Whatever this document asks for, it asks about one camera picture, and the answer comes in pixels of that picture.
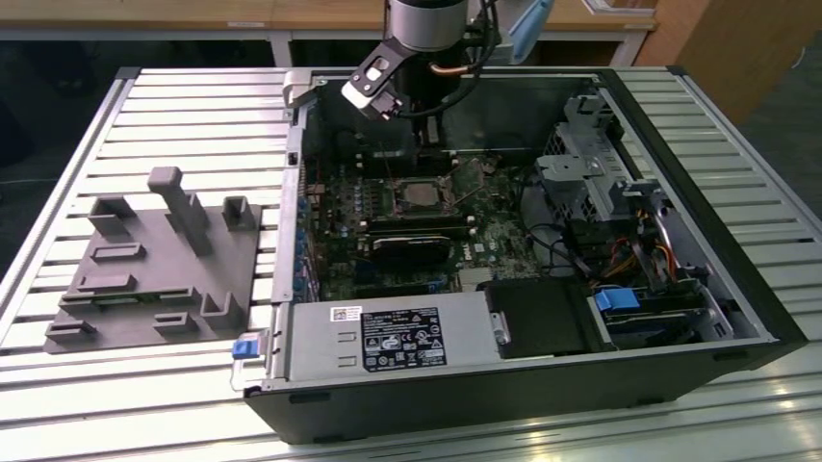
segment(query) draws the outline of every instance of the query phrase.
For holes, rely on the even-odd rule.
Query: black component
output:
[[[615,239],[629,236],[632,229],[629,219],[595,222],[572,219],[564,224],[564,247],[581,258],[585,265],[605,268]]]
[[[503,316],[508,328],[511,342],[499,346],[503,358],[604,351],[591,308],[575,283],[556,279],[491,281],[485,299],[489,311]]]
[[[371,262],[357,260],[355,263],[355,284],[373,284],[379,276],[376,265]]]
[[[444,139],[433,143],[419,138],[419,145],[428,145],[428,147],[423,147],[416,153],[415,176],[444,176],[453,169],[448,153],[441,151],[439,147],[431,147],[432,145],[441,145],[443,142]]]
[[[428,284],[409,284],[393,287],[361,287],[355,289],[356,298],[383,298],[388,296],[428,295]]]
[[[142,67],[121,67],[117,69],[117,74],[114,75],[116,79],[136,79],[140,77],[140,71]]]
[[[684,67],[681,67],[680,65],[667,65],[665,69],[667,69],[667,72],[669,72],[676,77],[687,77],[688,76],[688,71],[684,70]]]
[[[643,246],[641,241],[631,242],[631,250],[633,251],[633,257],[639,262],[639,266],[641,267],[644,277],[647,278],[647,285],[652,293],[659,293],[665,289],[665,282],[653,270],[653,264],[651,263],[651,258],[648,257],[648,252],[645,252],[645,248],[647,247]]]
[[[0,167],[4,167],[34,152],[34,143],[2,100],[0,100],[0,133],[2,133]]]
[[[604,134],[607,135],[608,140],[611,141],[611,145],[613,149],[616,149],[616,154],[619,155],[619,160],[621,160],[628,173],[633,180],[641,179],[641,172],[639,172],[639,168],[636,168],[636,164],[633,163],[633,158],[631,157],[631,153],[625,146],[621,144],[621,137],[625,133],[625,130],[621,128],[619,124],[619,119],[616,117],[611,118],[611,123],[607,126]]]
[[[368,372],[445,366],[436,308],[361,313],[361,358]]]
[[[601,312],[605,322],[621,320],[635,315],[659,315],[663,313],[687,313],[702,311],[706,307],[704,296],[695,281],[681,281],[667,286],[663,293],[635,289],[637,308],[620,308]]]
[[[373,237],[433,235],[464,239],[467,231],[463,216],[380,219],[369,221],[365,228],[367,234]]]
[[[619,348],[647,347],[644,339],[657,332],[677,328],[679,324],[690,325],[690,313],[668,313],[664,316],[635,315],[624,316],[617,322],[607,325],[613,344]]]
[[[405,61],[412,59],[417,54],[417,51],[401,46],[396,38],[391,37],[383,40],[359,65],[357,70],[355,70],[355,73],[348,79],[348,83],[364,96],[373,96],[381,91],[383,86],[388,83],[388,80]],[[371,67],[380,70],[380,74],[375,79],[369,79],[365,76],[365,71]]]
[[[688,322],[679,321],[672,323],[667,329],[644,339],[645,347],[665,347],[683,344],[694,336],[694,331]]]
[[[443,237],[377,239],[371,243],[371,261],[395,271],[441,265],[449,253],[451,240]]]
[[[361,155],[361,175],[365,178],[412,176],[416,167],[416,150],[373,151]]]
[[[80,41],[24,41],[20,49],[37,76],[60,97],[93,94],[97,78]]]

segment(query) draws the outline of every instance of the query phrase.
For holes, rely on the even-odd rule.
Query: warning label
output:
[[[361,313],[361,357],[368,372],[444,366],[436,308]]]

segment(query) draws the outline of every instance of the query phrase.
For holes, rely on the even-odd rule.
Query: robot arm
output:
[[[476,17],[465,24],[467,0],[389,0],[388,38],[343,88],[345,98],[369,118],[440,117],[473,90],[501,42],[511,50],[505,61],[517,64],[524,59],[553,0],[500,3],[499,14],[496,0],[479,0]],[[505,22],[511,26],[500,30]],[[464,74],[473,78],[460,85]],[[408,97],[408,107],[403,107],[400,93]]]

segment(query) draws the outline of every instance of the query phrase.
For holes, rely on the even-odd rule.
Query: metal frame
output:
[[[581,75],[587,69],[495,67],[488,69],[483,77],[532,78],[537,75],[551,78],[557,75],[575,76],[573,72]],[[547,415],[556,413],[559,409],[573,412],[569,409],[575,411],[600,409],[604,405],[623,407],[635,405],[635,402],[641,403],[645,399],[656,399],[659,402],[672,400],[708,381],[728,373],[767,364],[806,344],[804,335],[734,240],[728,225],[714,212],[688,171],[659,135],[651,118],[636,104],[633,95],[617,74],[607,68],[597,69],[595,74],[599,92],[623,122],[625,137],[640,149],[641,157],[707,256],[707,265],[711,271],[719,274],[743,316],[752,325],[751,338],[744,336],[685,346],[663,346],[579,356],[521,358],[501,364],[488,362],[471,366],[391,371],[367,376],[329,374],[323,378],[311,377],[300,380],[288,377],[291,380],[283,380],[279,375],[283,370],[281,365],[295,361],[297,354],[289,348],[288,339],[280,344],[276,342],[279,336],[296,328],[296,319],[279,318],[268,337],[269,343],[277,346],[276,354],[272,354],[273,364],[280,366],[273,369],[277,375],[266,377],[261,385],[246,389],[245,402],[270,426],[283,433],[287,442],[305,444],[324,439],[361,438],[407,431],[409,428],[407,421],[399,417],[403,414],[411,415],[409,422],[415,423],[416,428],[433,428],[440,422],[451,422],[457,418],[455,415],[457,409],[472,409],[469,416],[459,416],[461,424],[479,424],[493,422],[493,419],[499,418],[512,420],[532,417],[533,414]],[[315,76],[329,77],[321,73]],[[683,116],[676,117],[675,122],[688,127],[692,120]],[[627,158],[624,161],[632,162],[633,159]],[[820,247],[816,251],[822,252],[822,245],[816,246]],[[391,308],[389,299],[383,303],[380,307],[396,309]],[[399,300],[395,305],[404,307]],[[716,312],[719,318],[723,318],[718,309]],[[711,322],[723,322],[727,325],[727,321],[714,319]],[[308,332],[304,323],[300,329],[301,334]],[[319,332],[323,332],[323,329],[316,326],[312,334]],[[596,405],[589,399],[592,394],[601,393],[599,384],[588,380],[573,381],[571,379],[573,376],[595,377],[596,381],[609,383],[611,394],[599,397]],[[505,383],[505,390],[497,391],[493,404],[463,393],[469,387],[477,390],[495,389],[500,383]],[[553,383],[559,389],[572,389],[572,392],[564,393],[561,401],[556,402],[553,395],[545,396],[540,392],[532,394],[536,383]],[[424,414],[416,413],[417,408],[403,399],[409,389],[421,396],[436,397],[431,398],[431,402],[437,405],[433,405]],[[303,397],[315,399],[316,403],[312,400],[311,405],[303,406]],[[392,403],[392,413],[380,412],[373,415],[375,411],[369,406],[375,402]],[[348,420],[345,416],[351,408],[363,409],[367,417]]]
[[[547,31],[539,41],[617,41],[609,65],[628,66],[639,53],[647,35],[645,30],[628,29],[619,32]],[[269,30],[230,29],[224,31],[129,31],[116,29],[2,29],[0,40],[12,41],[140,41],[140,40],[266,40],[277,67],[292,67],[291,42],[293,40],[379,40],[380,31],[348,30]]]

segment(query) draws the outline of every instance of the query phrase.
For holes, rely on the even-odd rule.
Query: wooden cabinet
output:
[[[659,0],[656,20],[633,64],[681,65],[739,124],[822,29],[822,1]]]
[[[245,23],[262,28],[272,6],[270,0],[0,0],[0,24],[185,30]]]

